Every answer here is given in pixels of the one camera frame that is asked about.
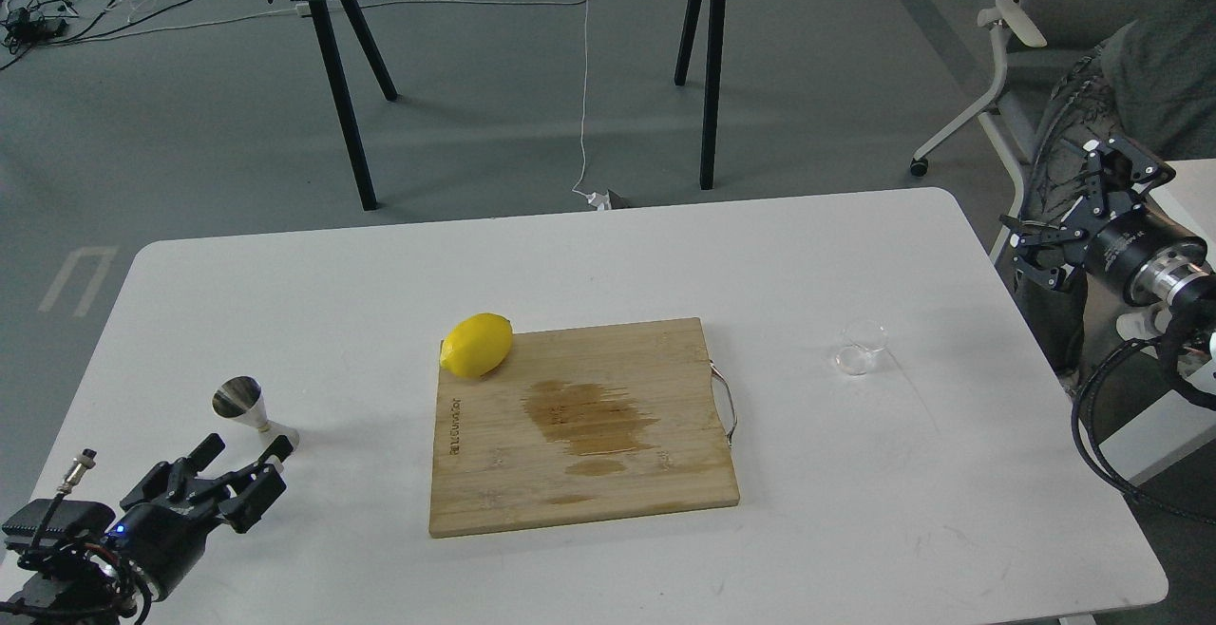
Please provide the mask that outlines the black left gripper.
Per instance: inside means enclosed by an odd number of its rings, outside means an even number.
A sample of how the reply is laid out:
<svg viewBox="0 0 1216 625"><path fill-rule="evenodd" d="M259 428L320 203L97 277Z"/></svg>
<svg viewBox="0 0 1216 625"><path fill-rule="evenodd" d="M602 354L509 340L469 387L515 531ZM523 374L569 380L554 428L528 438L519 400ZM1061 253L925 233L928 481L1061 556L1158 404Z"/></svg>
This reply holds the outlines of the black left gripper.
<svg viewBox="0 0 1216 625"><path fill-rule="evenodd" d="M186 456L153 464L119 501L125 512L105 533L105 546L130 561L153 599L173 595L219 525L247 533L287 489L283 462L295 452L288 437L274 438L252 464L237 472L214 480L202 478L224 447L220 435L207 435Z"/></svg>

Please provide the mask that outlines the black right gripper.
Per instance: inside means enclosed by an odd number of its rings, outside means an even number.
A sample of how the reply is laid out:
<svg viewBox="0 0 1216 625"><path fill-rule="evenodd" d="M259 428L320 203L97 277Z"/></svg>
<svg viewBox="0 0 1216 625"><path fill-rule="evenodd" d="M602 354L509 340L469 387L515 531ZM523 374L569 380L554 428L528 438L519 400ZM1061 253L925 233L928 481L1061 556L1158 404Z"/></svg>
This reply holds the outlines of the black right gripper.
<svg viewBox="0 0 1216 625"><path fill-rule="evenodd" d="M1062 291L1091 274L1131 306L1210 300L1207 242L1150 204L1172 167L1133 139L1085 143L1083 196L1060 225L1002 216L1017 272Z"/></svg>

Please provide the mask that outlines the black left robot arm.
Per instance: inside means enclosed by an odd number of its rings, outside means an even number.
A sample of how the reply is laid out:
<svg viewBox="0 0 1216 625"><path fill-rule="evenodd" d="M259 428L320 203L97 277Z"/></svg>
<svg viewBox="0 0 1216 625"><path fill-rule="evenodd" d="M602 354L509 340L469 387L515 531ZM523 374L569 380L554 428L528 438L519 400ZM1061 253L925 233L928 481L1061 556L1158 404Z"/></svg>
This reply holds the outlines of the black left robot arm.
<svg viewBox="0 0 1216 625"><path fill-rule="evenodd" d="M52 497L4 520L4 547L28 578L4 599L2 621L143 624L199 563L216 528L247 533L287 489L282 466L295 451L288 437L274 437L250 464L204 477L224 447L210 434L185 457L153 464L118 509L71 500L96 463L94 450L81 450Z"/></svg>

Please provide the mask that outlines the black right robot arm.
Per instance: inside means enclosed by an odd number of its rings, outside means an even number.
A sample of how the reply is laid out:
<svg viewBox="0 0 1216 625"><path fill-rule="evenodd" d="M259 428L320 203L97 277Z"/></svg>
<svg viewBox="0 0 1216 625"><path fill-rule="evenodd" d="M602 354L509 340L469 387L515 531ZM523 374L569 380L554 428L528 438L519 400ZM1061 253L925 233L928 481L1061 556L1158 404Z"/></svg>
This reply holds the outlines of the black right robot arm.
<svg viewBox="0 0 1216 625"><path fill-rule="evenodd" d="M1207 241L1158 199L1173 167L1111 133L1065 142L1069 176L1029 198L1058 199L1042 218L1004 218L1017 294L1073 303L1090 286L1121 312L1154 319L1128 340L1080 361L1070 430L1085 464L1126 500L1181 520L1214 523L1214 494L1180 500L1148 491L1152 478L1214 444L1214 265Z"/></svg>

